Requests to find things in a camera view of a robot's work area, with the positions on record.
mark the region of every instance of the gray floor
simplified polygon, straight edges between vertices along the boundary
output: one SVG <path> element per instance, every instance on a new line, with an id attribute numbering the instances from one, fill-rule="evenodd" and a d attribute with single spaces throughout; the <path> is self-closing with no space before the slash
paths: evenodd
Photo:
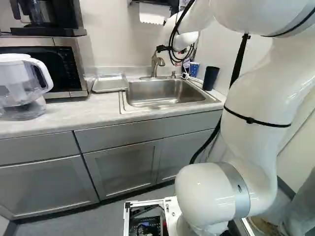
<path id="1" fill-rule="evenodd" d="M 122 236 L 125 201 L 160 199 L 174 192 L 171 185 L 89 211 L 20 225 L 15 236 Z"/>

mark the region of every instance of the paper towel dispenser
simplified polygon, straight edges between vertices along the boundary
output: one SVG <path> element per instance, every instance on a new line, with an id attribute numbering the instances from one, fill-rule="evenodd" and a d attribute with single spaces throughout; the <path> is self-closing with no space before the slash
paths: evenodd
<path id="1" fill-rule="evenodd" d="M 151 3 L 151 4 L 158 4 L 158 5 L 166 5 L 171 7 L 177 7 L 179 6 L 179 0 L 127 0 L 129 4 L 132 4 L 133 2 L 145 2 L 145 3 Z"/>
<path id="2" fill-rule="evenodd" d="M 179 12 L 179 1 L 180 0 L 127 0 L 129 4 L 132 4 L 133 2 L 144 2 L 144 3 L 170 6 L 171 16 Z"/>

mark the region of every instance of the metal tray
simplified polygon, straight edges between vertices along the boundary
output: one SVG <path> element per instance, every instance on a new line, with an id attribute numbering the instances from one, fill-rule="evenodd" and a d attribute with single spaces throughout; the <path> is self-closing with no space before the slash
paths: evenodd
<path id="1" fill-rule="evenodd" d="M 125 74 L 100 75 L 94 82 L 92 91 L 96 93 L 116 92 L 128 89 Z"/>

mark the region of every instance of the kitchen sink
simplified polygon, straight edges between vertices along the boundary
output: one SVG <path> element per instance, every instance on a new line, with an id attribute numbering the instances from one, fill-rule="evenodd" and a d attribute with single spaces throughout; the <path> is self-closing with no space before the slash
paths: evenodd
<path id="1" fill-rule="evenodd" d="M 120 92 L 121 113 L 218 102 L 195 84 L 170 77 L 129 81 L 128 90 Z"/>

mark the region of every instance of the microwave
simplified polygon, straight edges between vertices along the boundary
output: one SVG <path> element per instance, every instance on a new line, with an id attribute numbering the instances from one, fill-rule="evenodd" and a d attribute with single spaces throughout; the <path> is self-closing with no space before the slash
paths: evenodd
<path id="1" fill-rule="evenodd" d="M 54 87 L 44 97 L 85 97 L 89 89 L 85 76 L 95 76 L 94 59 L 89 36 L 44 37 L 0 36 L 0 54 L 23 53 L 42 61 L 50 73 Z M 41 74 L 37 77 L 40 84 Z"/>

